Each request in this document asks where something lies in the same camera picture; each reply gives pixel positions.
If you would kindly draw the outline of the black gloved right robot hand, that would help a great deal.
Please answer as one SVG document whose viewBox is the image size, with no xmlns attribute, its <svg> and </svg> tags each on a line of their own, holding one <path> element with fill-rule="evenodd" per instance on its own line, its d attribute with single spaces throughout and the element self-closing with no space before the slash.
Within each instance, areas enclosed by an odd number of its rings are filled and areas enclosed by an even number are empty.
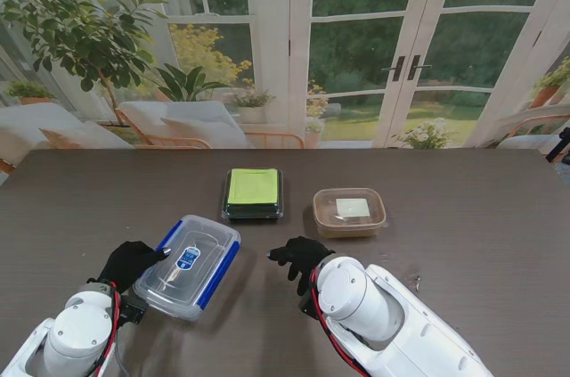
<svg viewBox="0 0 570 377">
<path fill-rule="evenodd" d="M 289 239 L 284 246 L 272 249 L 267 257 L 279 266 L 289 264 L 288 280 L 293 282 L 300 276 L 297 284 L 297 295 L 305 295 L 313 270 L 329 255 L 333 250 L 327 249 L 322 243 L 298 236 Z"/>
</svg>

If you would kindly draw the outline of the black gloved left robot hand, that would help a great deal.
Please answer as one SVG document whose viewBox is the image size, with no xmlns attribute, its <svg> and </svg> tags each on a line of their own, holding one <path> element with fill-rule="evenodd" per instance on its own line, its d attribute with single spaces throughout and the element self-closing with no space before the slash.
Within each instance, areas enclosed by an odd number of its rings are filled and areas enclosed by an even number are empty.
<svg viewBox="0 0 570 377">
<path fill-rule="evenodd" d="M 111 252 L 100 275 L 88 283 L 114 286 L 119 294 L 127 291 L 149 268 L 166 259 L 170 249 L 154 250 L 142 241 L 126 241 Z"/>
</svg>

